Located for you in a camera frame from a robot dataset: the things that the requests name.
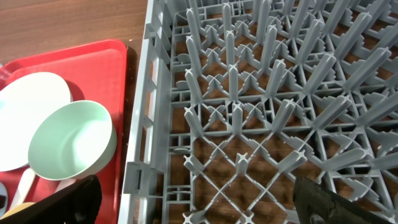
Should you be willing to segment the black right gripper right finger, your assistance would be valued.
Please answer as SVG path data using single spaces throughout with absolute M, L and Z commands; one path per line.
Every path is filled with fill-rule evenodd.
M 311 224 L 312 215 L 318 215 L 327 224 L 389 223 L 306 177 L 296 178 L 293 201 L 301 224 Z

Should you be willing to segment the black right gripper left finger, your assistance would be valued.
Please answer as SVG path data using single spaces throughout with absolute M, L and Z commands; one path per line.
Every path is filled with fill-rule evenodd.
M 89 175 L 33 205 L 1 219 L 2 224 L 92 224 L 102 201 L 99 178 Z

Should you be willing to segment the mint green bowl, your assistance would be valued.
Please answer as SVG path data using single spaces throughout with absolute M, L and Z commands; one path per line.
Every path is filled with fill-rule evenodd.
M 111 115 L 102 104 L 74 101 L 38 127 L 29 145 L 29 165 L 47 180 L 82 179 L 107 166 L 117 141 Z

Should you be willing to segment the yellow cup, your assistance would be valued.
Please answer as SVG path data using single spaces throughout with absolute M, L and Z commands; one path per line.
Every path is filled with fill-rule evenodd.
M 1 217 L 1 219 L 4 219 L 4 218 L 9 217 L 9 216 L 11 216 L 11 215 L 13 215 L 13 214 L 15 214 L 15 213 L 18 213 L 18 212 L 20 212 L 21 210 L 24 210 L 24 209 L 26 209 L 26 208 L 32 206 L 33 204 L 35 204 L 35 202 L 25 202 L 25 203 L 22 203 L 22 204 L 20 204 L 20 205 L 17 205 L 17 206 L 15 206 L 14 208 L 10 209 L 8 212 L 6 212 L 6 213 Z

